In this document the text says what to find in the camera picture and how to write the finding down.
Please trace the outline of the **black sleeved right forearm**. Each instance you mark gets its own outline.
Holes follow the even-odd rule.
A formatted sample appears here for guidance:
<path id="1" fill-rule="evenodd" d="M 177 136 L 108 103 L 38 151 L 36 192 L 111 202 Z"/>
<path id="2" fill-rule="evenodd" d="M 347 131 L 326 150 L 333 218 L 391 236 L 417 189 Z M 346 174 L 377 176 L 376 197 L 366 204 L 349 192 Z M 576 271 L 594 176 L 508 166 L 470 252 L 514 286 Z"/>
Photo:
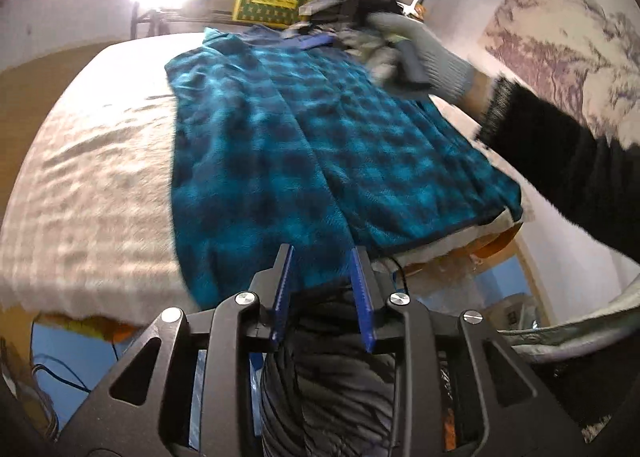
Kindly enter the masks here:
<path id="1" fill-rule="evenodd" d="M 607 140 L 515 81 L 492 86 L 477 139 L 562 216 L 639 260 L 639 146 Z"/>

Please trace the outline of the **white gloved right hand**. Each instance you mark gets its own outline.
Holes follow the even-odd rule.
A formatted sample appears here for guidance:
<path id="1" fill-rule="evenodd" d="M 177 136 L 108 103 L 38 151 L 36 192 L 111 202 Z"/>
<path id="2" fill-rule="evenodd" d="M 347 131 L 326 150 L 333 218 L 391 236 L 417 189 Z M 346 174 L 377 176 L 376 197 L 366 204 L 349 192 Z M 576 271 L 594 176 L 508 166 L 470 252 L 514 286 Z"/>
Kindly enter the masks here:
<path id="1" fill-rule="evenodd" d="M 371 13 L 363 27 L 341 32 L 340 40 L 375 84 L 404 98 L 435 95 L 455 103 L 472 88 L 475 68 L 412 18 Z"/>

